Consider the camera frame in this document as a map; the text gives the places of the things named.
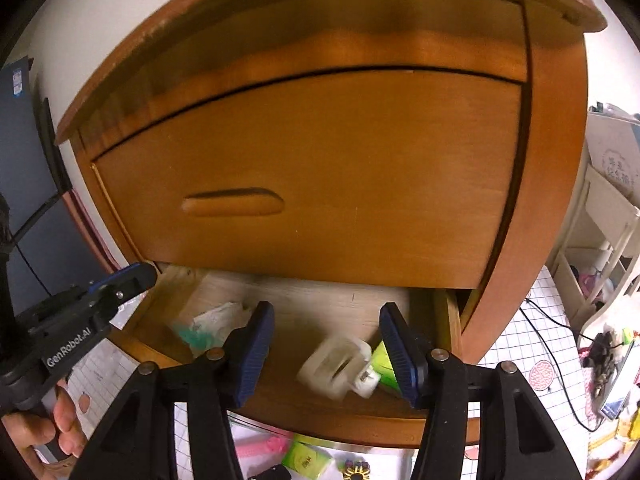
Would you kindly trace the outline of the left human hand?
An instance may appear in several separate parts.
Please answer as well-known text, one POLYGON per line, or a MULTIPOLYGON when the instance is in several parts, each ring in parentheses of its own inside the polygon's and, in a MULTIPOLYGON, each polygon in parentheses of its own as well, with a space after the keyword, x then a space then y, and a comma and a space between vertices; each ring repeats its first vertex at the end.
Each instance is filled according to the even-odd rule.
POLYGON ((61 379, 55 387, 56 403, 53 418, 32 413, 15 412, 2 417, 2 424, 21 454, 25 464, 37 479, 55 479, 35 451, 35 447, 58 440, 58 446, 66 455, 78 458, 87 444, 77 417, 76 405, 66 391, 66 381, 61 379))

